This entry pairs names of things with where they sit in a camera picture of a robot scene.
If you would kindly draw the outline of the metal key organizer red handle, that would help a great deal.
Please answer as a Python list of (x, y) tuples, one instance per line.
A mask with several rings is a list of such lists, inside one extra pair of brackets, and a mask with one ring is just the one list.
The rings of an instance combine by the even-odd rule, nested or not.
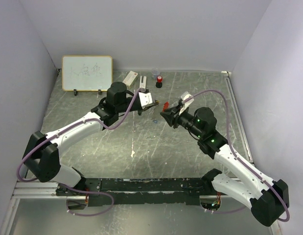
[(163, 105), (163, 112), (169, 107), (169, 102), (166, 102), (164, 105)]

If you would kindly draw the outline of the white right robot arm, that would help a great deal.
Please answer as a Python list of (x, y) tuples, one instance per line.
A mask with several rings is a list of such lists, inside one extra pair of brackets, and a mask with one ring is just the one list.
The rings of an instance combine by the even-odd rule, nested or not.
[(275, 181), (244, 159), (216, 130), (217, 119), (210, 108), (202, 107), (189, 114), (177, 105), (165, 109), (161, 116), (172, 128), (179, 126), (197, 137), (200, 150), (230, 170), (239, 181), (221, 171), (211, 170), (202, 183), (203, 191), (212, 195), (216, 191), (239, 201), (251, 210), (254, 218), (270, 227), (289, 208), (288, 185), (282, 179)]

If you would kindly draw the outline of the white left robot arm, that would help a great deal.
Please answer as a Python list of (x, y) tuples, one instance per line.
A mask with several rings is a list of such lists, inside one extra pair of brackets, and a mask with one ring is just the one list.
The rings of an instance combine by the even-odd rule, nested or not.
[(89, 135), (118, 128), (130, 112), (141, 115), (158, 103), (146, 88), (133, 93), (124, 83), (114, 82), (99, 104), (82, 118), (46, 134), (33, 133), (21, 164), (41, 183), (55, 181), (67, 186), (74, 195), (81, 195), (86, 189), (86, 178), (75, 168), (61, 164), (61, 154)]

